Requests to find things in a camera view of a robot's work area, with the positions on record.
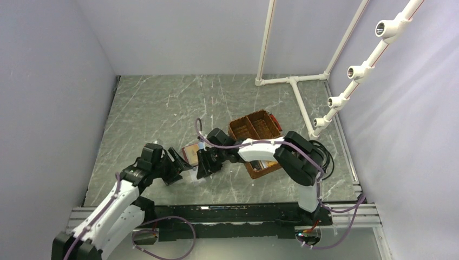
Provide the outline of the brown woven basket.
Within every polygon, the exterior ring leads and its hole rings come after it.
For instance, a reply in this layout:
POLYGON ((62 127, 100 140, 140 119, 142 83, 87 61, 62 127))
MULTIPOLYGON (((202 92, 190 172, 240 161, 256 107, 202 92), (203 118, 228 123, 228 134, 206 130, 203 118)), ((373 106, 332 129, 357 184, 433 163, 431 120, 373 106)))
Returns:
POLYGON ((229 123, 228 133, 235 140, 242 141, 242 158, 245 160, 245 167, 252 179, 258 179, 269 173, 281 169, 278 163, 273 167, 254 171, 250 162, 258 160, 276 161, 273 157, 276 147, 274 140, 279 140, 282 132, 279 132, 276 125, 269 116, 270 112, 258 110, 229 123))

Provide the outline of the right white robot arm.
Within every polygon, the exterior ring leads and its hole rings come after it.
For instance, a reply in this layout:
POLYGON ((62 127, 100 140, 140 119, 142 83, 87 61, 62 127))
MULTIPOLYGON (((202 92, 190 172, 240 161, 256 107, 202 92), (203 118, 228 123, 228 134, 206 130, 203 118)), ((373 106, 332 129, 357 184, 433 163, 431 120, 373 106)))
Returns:
POLYGON ((215 128, 207 136, 200 135, 199 139, 206 147, 197 152, 197 179, 220 171, 226 161, 275 161, 298 185, 299 220, 311 225, 319 218, 318 184, 325 173, 323 157, 310 141, 297 132, 289 131, 285 136, 274 139, 234 139, 215 128))

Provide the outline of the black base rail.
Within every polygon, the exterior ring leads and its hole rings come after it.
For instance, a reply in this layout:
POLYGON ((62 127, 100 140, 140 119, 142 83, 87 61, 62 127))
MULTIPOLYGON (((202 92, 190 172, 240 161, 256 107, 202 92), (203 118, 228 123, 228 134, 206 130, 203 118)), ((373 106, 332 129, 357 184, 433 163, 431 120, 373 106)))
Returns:
POLYGON ((192 238, 276 237, 293 239, 302 229, 331 226, 331 213, 307 213, 296 202, 157 205, 137 229, 157 231, 159 241, 192 238))

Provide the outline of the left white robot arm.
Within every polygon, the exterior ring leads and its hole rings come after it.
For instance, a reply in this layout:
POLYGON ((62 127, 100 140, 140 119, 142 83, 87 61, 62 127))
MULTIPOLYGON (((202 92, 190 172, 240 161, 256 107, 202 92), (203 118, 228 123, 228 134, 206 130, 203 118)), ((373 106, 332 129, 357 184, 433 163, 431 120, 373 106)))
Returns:
POLYGON ((157 178, 173 184, 190 169, 175 149, 145 144, 134 163, 116 173, 114 186, 99 206, 70 232, 55 237, 51 259, 107 259, 136 227, 155 222, 155 203, 142 192, 157 178))

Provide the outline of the white card stack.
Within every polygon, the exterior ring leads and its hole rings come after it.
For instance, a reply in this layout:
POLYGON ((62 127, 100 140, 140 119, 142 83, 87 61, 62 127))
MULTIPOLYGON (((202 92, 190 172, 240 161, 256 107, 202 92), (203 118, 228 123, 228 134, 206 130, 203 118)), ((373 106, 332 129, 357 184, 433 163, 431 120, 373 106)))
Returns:
POLYGON ((258 161, 251 161, 250 162, 254 171, 261 171, 263 169, 273 167, 278 164, 277 161, 266 161, 266 160, 258 160, 258 161))

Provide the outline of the red leather card holder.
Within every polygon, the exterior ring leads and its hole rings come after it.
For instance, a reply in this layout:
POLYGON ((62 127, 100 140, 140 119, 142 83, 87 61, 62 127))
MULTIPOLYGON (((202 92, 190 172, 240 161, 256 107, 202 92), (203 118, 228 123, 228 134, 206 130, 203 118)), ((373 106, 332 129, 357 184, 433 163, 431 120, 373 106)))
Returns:
POLYGON ((198 150, 204 149, 205 144, 203 142, 196 142, 194 144, 190 144, 188 146, 183 147, 182 154, 183 158, 189 163, 191 166, 198 166, 199 159, 198 159, 198 150))

